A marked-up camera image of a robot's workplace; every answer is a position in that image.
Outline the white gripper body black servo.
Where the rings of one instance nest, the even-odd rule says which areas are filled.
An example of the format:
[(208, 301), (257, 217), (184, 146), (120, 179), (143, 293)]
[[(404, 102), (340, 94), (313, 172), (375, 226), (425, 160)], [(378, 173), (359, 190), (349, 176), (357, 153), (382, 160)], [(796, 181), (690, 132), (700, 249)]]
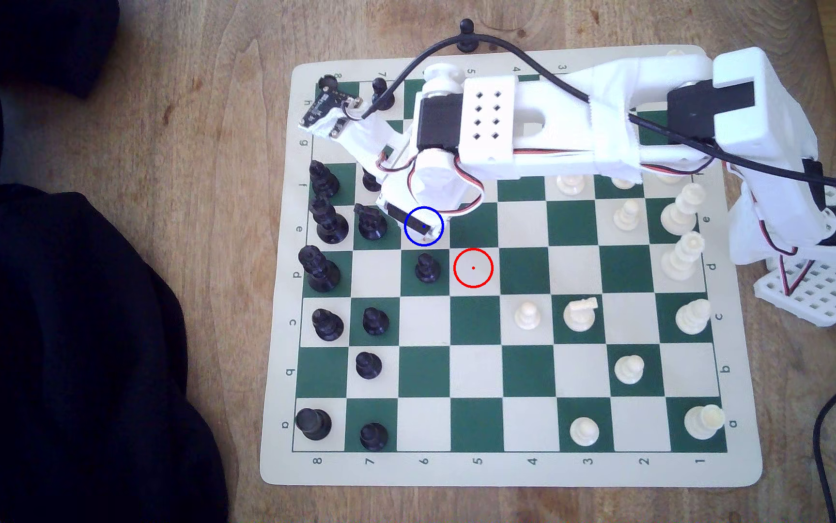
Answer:
[(485, 200), (482, 182), (462, 170), (455, 154), (442, 149), (426, 149), (378, 168), (386, 175), (378, 208), (417, 245), (437, 242), (452, 218), (468, 215)]

